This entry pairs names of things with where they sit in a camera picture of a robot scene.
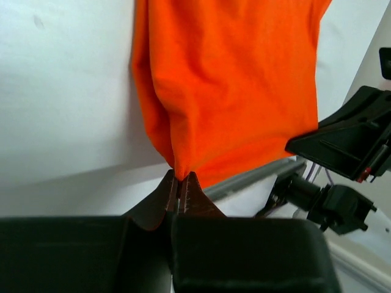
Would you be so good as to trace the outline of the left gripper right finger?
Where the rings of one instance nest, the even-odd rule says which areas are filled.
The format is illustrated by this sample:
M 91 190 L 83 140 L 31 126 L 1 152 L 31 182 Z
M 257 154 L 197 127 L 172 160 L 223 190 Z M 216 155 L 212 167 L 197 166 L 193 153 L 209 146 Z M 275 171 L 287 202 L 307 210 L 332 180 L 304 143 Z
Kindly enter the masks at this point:
M 225 216 L 195 173 L 172 224 L 176 292 L 340 292 L 322 232 L 295 219 Z

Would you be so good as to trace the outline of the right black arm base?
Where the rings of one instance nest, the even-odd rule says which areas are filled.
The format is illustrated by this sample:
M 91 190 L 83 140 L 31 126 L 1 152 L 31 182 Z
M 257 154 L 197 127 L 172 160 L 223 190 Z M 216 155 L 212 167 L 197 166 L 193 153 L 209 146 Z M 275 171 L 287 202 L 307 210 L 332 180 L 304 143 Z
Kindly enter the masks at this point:
M 365 219 L 377 211 L 372 201 L 348 186 L 319 187 L 291 172 L 277 177 L 264 208 L 255 216 L 264 218 L 287 203 L 305 211 L 307 220 L 319 224 L 322 231 L 330 228 L 338 235 L 366 231 Z

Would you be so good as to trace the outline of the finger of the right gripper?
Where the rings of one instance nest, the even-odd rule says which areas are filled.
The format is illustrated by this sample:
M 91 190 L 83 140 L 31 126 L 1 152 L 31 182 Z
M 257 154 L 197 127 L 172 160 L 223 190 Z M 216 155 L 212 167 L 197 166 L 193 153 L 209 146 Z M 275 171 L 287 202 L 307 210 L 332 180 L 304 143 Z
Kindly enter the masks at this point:
M 390 170 L 390 91 L 362 86 L 318 128 L 290 139 L 287 152 L 352 181 Z

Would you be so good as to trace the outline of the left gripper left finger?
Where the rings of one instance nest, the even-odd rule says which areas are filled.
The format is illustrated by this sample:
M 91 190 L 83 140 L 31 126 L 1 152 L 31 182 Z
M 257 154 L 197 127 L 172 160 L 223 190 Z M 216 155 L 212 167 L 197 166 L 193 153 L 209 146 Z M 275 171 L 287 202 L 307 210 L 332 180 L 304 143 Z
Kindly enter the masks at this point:
M 1 219 L 2 292 L 170 292 L 168 171 L 124 215 Z

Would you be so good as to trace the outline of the orange t shirt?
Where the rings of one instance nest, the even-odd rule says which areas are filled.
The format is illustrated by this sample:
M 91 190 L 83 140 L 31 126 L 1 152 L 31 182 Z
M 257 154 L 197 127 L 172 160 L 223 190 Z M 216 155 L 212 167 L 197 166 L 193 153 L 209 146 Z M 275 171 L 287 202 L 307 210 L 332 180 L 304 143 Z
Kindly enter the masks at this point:
M 329 1 L 137 1 L 131 69 L 144 125 L 178 180 L 202 187 L 288 156 L 318 126 Z

